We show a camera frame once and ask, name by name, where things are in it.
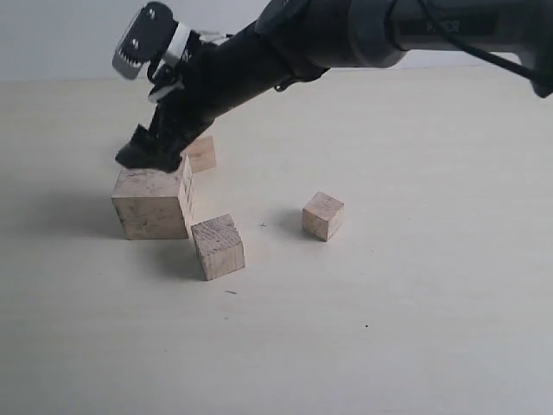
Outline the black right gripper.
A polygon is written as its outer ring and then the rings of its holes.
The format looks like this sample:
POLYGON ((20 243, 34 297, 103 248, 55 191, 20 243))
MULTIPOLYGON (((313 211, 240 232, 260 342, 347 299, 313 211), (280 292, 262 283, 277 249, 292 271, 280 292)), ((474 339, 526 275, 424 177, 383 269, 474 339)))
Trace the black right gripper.
POLYGON ((184 149, 219 116, 270 89, 281 92, 327 71, 299 48, 255 29, 243 29, 220 44, 191 31, 177 51, 170 47, 175 38, 164 35, 149 44, 150 60, 160 66, 149 73, 156 109, 149 129, 139 124, 115 155, 122 167, 175 172, 184 149))

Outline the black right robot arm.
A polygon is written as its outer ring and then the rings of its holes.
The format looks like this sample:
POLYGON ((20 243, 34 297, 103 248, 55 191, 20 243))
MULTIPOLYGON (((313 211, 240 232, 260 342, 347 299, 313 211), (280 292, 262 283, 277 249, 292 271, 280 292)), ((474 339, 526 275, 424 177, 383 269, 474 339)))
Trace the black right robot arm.
POLYGON ((173 172, 219 116, 269 90, 334 68, 389 68, 413 50, 459 50, 552 93, 549 1, 272 1, 234 34, 192 29, 146 3, 116 46, 113 68, 145 71, 155 111, 116 154, 126 169, 173 172))

